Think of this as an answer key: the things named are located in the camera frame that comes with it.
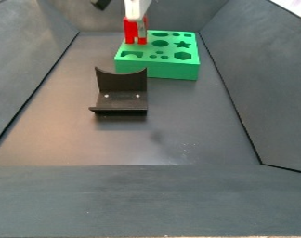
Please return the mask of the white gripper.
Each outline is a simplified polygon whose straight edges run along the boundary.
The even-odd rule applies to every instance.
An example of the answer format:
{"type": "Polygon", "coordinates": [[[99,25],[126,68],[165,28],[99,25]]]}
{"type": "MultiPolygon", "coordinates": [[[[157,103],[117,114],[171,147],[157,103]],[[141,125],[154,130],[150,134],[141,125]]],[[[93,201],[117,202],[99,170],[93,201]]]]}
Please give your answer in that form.
{"type": "Polygon", "coordinates": [[[137,33],[138,38],[146,38],[146,23],[141,20],[150,7],[151,0],[125,0],[126,18],[138,20],[137,33]]]}

